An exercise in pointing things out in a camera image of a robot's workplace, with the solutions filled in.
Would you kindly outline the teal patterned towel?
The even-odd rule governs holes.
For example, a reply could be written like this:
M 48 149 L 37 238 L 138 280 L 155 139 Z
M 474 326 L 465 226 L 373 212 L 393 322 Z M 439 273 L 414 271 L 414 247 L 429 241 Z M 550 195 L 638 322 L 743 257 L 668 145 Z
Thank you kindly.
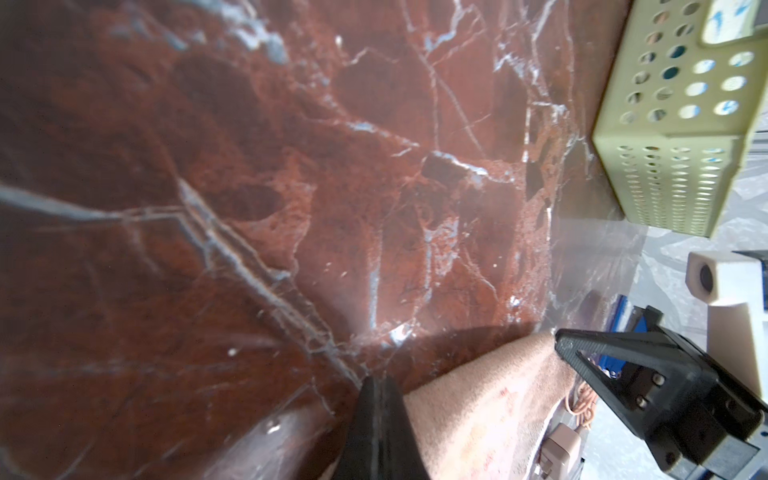
M 707 10 L 702 41 L 708 45 L 738 40 L 754 33 L 760 0 L 713 0 Z

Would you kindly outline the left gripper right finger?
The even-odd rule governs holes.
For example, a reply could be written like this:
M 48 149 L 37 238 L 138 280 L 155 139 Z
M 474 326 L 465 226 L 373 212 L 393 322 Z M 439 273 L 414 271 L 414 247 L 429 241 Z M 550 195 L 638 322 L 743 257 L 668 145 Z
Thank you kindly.
M 376 479 L 429 479 L 403 395 L 392 378 L 376 382 Z

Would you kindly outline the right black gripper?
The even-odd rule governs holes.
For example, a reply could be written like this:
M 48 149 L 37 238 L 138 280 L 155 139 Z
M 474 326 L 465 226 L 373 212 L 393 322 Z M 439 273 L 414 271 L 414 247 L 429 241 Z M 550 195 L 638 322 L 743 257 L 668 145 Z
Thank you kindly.
M 634 332 L 560 329 L 555 350 L 673 479 L 764 479 L 767 406 L 643 309 Z

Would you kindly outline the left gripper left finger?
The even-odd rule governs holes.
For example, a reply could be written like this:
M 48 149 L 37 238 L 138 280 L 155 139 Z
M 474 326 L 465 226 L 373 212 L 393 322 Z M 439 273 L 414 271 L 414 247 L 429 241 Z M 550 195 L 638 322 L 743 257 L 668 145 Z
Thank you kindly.
M 363 382 L 332 478 L 377 478 L 377 380 L 373 377 Z

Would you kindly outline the red patterned towel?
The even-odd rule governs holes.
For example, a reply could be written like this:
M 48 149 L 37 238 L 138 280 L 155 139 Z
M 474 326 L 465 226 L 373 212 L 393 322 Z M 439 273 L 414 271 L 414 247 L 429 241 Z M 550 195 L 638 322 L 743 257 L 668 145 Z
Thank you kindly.
M 574 372 L 551 333 L 503 345 L 402 394 L 429 479 L 524 479 Z

